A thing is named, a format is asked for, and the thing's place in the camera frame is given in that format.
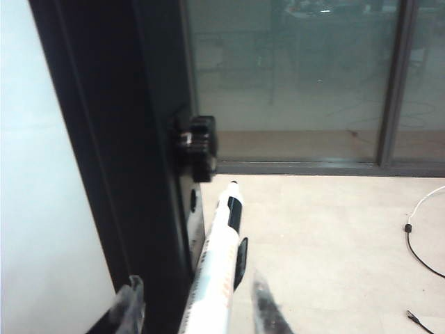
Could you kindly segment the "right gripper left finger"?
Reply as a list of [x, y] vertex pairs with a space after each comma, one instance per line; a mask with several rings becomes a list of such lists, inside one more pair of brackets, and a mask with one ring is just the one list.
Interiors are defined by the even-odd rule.
[[145, 320], [144, 284], [140, 276], [129, 276], [112, 306], [87, 333], [142, 333]]

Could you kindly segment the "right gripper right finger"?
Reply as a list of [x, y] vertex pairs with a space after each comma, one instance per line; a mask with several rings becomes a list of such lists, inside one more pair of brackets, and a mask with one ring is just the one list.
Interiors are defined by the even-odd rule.
[[276, 304], [265, 276], [257, 269], [252, 277], [251, 299], [255, 333], [294, 333]]

